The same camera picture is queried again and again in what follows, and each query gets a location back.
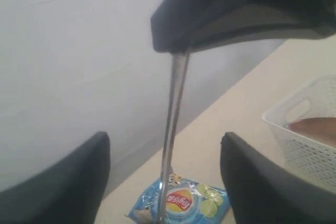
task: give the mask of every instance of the metal pole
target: metal pole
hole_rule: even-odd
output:
[[[169,108],[166,123],[166,132],[164,137],[161,176],[160,176],[160,192],[159,205],[157,213],[157,223],[164,223],[166,213],[166,198],[168,190],[168,180],[171,170],[171,161],[174,147],[174,139],[176,133],[178,114],[184,87],[185,76],[187,73],[189,52],[173,54],[172,59],[172,75],[169,94]]]

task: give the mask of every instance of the laundry basket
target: laundry basket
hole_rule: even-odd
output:
[[[296,120],[336,117],[336,75],[312,80],[268,110],[263,119],[282,148],[287,166],[336,193],[336,149],[286,128],[288,113],[304,102],[309,106]]]

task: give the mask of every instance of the blue chip bag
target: blue chip bag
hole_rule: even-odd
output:
[[[138,224],[154,223],[160,180],[148,187],[128,214]],[[165,223],[220,223],[230,205],[224,190],[170,174]]]

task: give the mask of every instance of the brown object in basket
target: brown object in basket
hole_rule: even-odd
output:
[[[336,148],[336,118],[309,118],[290,123],[288,129]]]

